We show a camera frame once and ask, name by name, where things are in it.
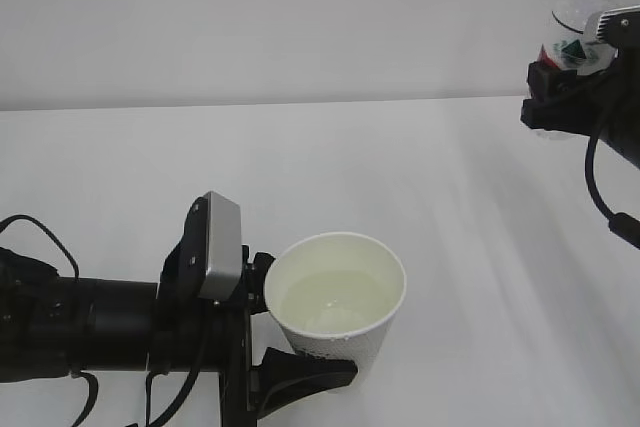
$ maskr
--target liquid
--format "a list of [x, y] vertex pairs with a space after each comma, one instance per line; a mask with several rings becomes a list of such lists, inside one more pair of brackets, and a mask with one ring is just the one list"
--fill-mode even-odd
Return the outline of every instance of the liquid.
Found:
[[356, 271], [323, 272], [294, 284], [282, 301], [282, 320], [316, 334], [341, 334], [382, 319], [393, 305], [385, 289]]

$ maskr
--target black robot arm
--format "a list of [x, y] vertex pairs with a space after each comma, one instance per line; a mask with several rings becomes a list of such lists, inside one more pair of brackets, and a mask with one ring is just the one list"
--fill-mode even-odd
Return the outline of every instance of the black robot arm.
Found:
[[543, 60], [529, 65], [531, 98], [524, 101], [522, 122], [532, 129], [581, 134], [589, 138], [585, 179], [609, 229], [640, 248], [640, 222], [613, 212], [602, 199], [593, 172], [598, 140], [640, 168], [640, 7], [595, 14], [585, 31], [586, 42], [615, 47], [611, 65], [588, 77], [559, 70]]
[[[255, 426], [291, 402], [349, 385], [357, 374], [351, 361], [269, 348], [262, 363], [252, 365], [251, 316], [266, 311], [264, 279], [275, 259], [258, 253], [250, 262], [240, 243], [231, 246], [233, 255], [225, 254], [229, 246], [218, 237], [233, 239], [233, 228], [231, 234], [223, 230], [237, 219], [229, 216], [231, 203], [216, 195], [191, 206], [159, 284], [60, 277], [41, 261], [0, 249], [0, 382], [70, 374], [87, 379], [89, 400], [77, 426], [97, 397], [97, 380], [87, 371], [147, 371], [150, 427], [169, 421], [203, 370], [219, 373], [223, 427]], [[235, 258], [234, 247], [238, 266], [225, 264]], [[216, 280], [226, 284], [215, 286]], [[152, 421], [152, 379], [171, 371], [189, 374]]]

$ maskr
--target table surface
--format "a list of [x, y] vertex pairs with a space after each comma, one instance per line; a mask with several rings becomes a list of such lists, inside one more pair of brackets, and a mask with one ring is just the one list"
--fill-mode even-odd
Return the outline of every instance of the table surface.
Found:
[[[0, 216], [49, 225], [81, 273], [158, 279], [191, 201], [242, 207], [244, 242], [274, 254], [324, 231], [376, 237], [409, 286], [358, 389], [321, 394], [263, 427], [637, 426], [640, 252], [608, 233], [583, 180], [583, 138], [522, 126], [515, 97], [0, 113]], [[640, 173], [608, 148], [603, 196], [640, 211]], [[70, 268], [28, 225], [1, 245]], [[284, 348], [268, 315], [256, 361]], [[154, 412], [183, 374], [154, 387]], [[142, 373], [100, 373], [91, 426], [143, 414]], [[70, 379], [0, 386], [2, 424], [70, 425]], [[218, 425], [204, 374], [173, 426]]]

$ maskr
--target white wall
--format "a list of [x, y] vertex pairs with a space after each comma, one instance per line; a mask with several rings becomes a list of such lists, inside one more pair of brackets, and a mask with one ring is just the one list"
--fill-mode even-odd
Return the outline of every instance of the white wall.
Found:
[[0, 0], [0, 109], [501, 95], [551, 0]]

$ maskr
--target black cable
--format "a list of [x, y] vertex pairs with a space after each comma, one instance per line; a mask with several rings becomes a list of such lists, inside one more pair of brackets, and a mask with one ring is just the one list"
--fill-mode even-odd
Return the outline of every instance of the black cable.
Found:
[[611, 220], [615, 214], [600, 195], [600, 191], [598, 190], [598, 186], [596, 185], [595, 175], [593, 173], [593, 164], [596, 155], [596, 146], [598, 145], [598, 140], [600, 140], [602, 131], [609, 123], [609, 120], [611, 119], [613, 113], [618, 110], [618, 107], [622, 105], [623, 102], [623, 100], [615, 102], [602, 111], [600, 117], [598, 117], [596, 126], [594, 127], [593, 132], [591, 132], [591, 136], [589, 137], [587, 152], [584, 157], [584, 177], [587, 182], [589, 195], [591, 196], [591, 199], [593, 200], [593, 203], [596, 205], [598, 210], [607, 218], [607, 220]]
[[[191, 393], [193, 386], [198, 380], [198, 375], [200, 375], [200, 371], [202, 370], [202, 365], [204, 364], [205, 354], [207, 352], [207, 345], [209, 344], [209, 337], [211, 336], [211, 322], [213, 321], [213, 311], [214, 306], [213, 302], [207, 302], [205, 305], [205, 314], [202, 321], [202, 329], [200, 333], [200, 342], [198, 344], [198, 351], [196, 353], [196, 357], [193, 360], [193, 364], [189, 368], [189, 373], [180, 387], [178, 394], [171, 401], [169, 406], [165, 409], [165, 411], [158, 416], [156, 420], [149, 423], [148, 415], [151, 411], [151, 381], [155, 375], [151, 376], [151, 374], [147, 375], [147, 382], [145, 382], [147, 388], [147, 422], [146, 427], [163, 427], [167, 422], [171, 420], [171, 418], [178, 412], [184, 401], [187, 400], [187, 397]], [[127, 427], [138, 427], [138, 424], [130, 424]]]
[[90, 374], [88, 372], [76, 372], [72, 374], [73, 378], [83, 378], [89, 384], [89, 395], [87, 396], [87, 401], [84, 404], [84, 408], [80, 415], [76, 419], [76, 421], [71, 425], [71, 427], [78, 427], [85, 419], [89, 416], [93, 407], [96, 405], [96, 401], [98, 400], [98, 379], [95, 375]]
[[56, 246], [62, 251], [64, 256], [67, 258], [67, 260], [71, 264], [71, 267], [73, 268], [73, 274], [74, 274], [73, 278], [74, 278], [74, 281], [77, 283], [78, 279], [80, 278], [80, 269], [78, 268], [78, 263], [76, 262], [76, 259], [73, 258], [71, 253], [69, 253], [69, 251], [62, 244], [62, 242], [58, 240], [55, 234], [51, 232], [51, 230], [49, 230], [49, 228], [46, 225], [44, 225], [42, 222], [40, 222], [38, 219], [35, 219], [30, 215], [25, 215], [25, 214], [12, 215], [11, 217], [7, 217], [2, 222], [0, 222], [0, 234], [4, 232], [7, 229], [7, 227], [13, 224], [16, 220], [26, 220], [36, 225], [37, 227], [40, 228], [40, 230], [42, 230], [47, 235], [47, 237], [51, 239], [51, 241], [54, 244], [56, 244]]

